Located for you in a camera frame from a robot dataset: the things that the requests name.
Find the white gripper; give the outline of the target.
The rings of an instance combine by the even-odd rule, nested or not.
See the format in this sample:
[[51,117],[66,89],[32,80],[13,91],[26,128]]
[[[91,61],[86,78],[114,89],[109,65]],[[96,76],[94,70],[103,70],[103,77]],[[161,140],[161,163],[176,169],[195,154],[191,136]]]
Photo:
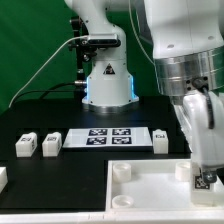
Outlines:
[[224,103],[213,92],[209,96],[214,114],[213,129],[209,128],[206,97],[202,93],[193,91],[183,98],[182,105],[174,106],[192,160],[203,169],[202,179],[206,184],[215,183],[217,171],[214,169],[224,167]]

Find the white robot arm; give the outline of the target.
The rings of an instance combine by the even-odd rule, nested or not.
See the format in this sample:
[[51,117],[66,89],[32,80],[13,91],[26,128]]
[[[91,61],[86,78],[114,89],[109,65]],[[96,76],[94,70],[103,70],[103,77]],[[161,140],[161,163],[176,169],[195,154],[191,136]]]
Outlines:
[[101,113],[138,100],[126,67],[124,31],[106,18],[108,10],[132,6],[149,28],[159,92],[171,98],[177,118],[206,183],[224,167],[224,38],[222,0],[64,0],[84,22],[81,45],[95,50],[83,104]]

